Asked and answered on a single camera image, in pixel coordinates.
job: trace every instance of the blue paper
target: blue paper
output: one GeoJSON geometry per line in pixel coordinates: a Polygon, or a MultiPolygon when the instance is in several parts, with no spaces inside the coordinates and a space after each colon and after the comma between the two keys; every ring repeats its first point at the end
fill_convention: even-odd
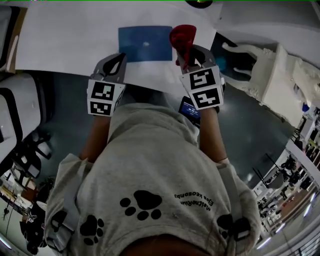
{"type": "Polygon", "coordinates": [[[118,30],[119,53],[127,62],[172,61],[171,26],[131,26],[118,30]]]}

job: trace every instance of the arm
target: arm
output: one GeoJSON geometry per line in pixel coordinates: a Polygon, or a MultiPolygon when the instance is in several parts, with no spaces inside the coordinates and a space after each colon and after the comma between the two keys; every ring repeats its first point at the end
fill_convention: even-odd
{"type": "Polygon", "coordinates": [[[227,158],[227,153],[220,133],[218,114],[214,108],[202,109],[200,113],[200,150],[212,161],[219,163],[227,158]]]}
{"type": "Polygon", "coordinates": [[[94,163],[107,146],[111,117],[96,116],[80,159],[94,163]]]}

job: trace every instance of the cable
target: cable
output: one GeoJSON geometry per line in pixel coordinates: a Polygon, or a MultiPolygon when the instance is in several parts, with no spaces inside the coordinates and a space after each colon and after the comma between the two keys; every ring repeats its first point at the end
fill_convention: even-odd
{"type": "Polygon", "coordinates": [[[13,211],[13,210],[14,210],[14,208],[12,207],[12,209],[11,209],[11,213],[10,213],[10,216],[9,216],[9,220],[8,220],[8,225],[6,226],[5,237],[7,237],[8,228],[9,228],[9,223],[10,223],[11,214],[12,214],[12,211],[13,211]]]}

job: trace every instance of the chair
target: chair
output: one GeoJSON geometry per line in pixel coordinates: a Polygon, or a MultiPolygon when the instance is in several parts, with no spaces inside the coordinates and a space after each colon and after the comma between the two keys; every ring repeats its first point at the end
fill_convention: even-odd
{"type": "Polygon", "coordinates": [[[23,180],[25,177],[38,178],[41,172],[41,160],[37,156],[36,152],[39,153],[46,159],[50,159],[51,154],[45,154],[42,152],[38,145],[50,140],[51,136],[49,134],[37,131],[38,140],[33,140],[33,134],[28,135],[25,140],[17,145],[14,150],[0,163],[0,175],[3,175],[6,171],[12,170],[15,181],[24,190],[27,188],[23,185],[23,180]],[[18,177],[14,170],[20,172],[18,177]]]}
{"type": "Polygon", "coordinates": [[[232,53],[250,54],[256,59],[252,70],[234,68],[238,73],[250,75],[249,81],[223,75],[225,81],[284,117],[293,127],[298,127],[303,116],[303,103],[320,107],[320,70],[289,55],[280,44],[276,52],[253,45],[230,47],[223,43],[222,47],[232,53]]]}

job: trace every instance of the wall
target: wall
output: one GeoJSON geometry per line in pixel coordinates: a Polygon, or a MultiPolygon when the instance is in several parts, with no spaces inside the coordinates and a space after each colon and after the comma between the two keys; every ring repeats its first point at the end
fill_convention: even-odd
{"type": "Polygon", "coordinates": [[[275,49],[279,42],[290,54],[320,67],[320,20],[309,1],[224,2],[214,27],[237,44],[273,44],[275,49]]]}
{"type": "MultiPolygon", "coordinates": [[[[3,212],[7,207],[7,203],[0,198],[0,236],[6,238],[12,245],[17,247],[26,255],[31,256],[27,250],[27,242],[20,230],[20,221],[22,220],[22,215],[12,210],[12,207],[9,206],[9,214],[3,220],[3,212]]],[[[39,248],[38,256],[54,256],[52,250],[47,246],[45,248],[39,248]]]]}

